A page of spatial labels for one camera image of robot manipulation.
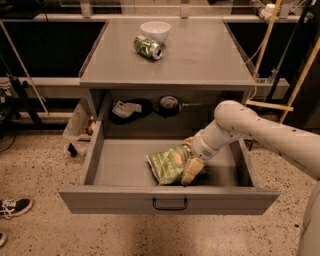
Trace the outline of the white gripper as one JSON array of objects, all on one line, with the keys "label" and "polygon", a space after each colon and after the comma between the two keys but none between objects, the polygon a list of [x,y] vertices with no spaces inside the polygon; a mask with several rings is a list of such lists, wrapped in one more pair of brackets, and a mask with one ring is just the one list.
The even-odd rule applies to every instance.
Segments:
[{"label": "white gripper", "polygon": [[219,150],[214,144],[213,139],[204,129],[201,129],[194,136],[188,137],[183,141],[184,144],[191,145],[192,153],[197,156],[187,160],[186,168],[183,171],[181,184],[187,186],[204,168],[203,160],[213,158]]}]

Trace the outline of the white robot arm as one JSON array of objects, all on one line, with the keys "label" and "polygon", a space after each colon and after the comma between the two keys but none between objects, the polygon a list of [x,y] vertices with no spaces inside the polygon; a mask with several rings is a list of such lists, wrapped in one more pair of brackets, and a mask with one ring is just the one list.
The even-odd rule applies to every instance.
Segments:
[{"label": "white robot arm", "polygon": [[233,100],[219,103],[214,120],[186,142],[191,147],[181,183],[188,185],[204,167],[204,161],[220,149],[249,136],[317,181],[308,200],[297,256],[320,255],[320,135],[258,116]]}]

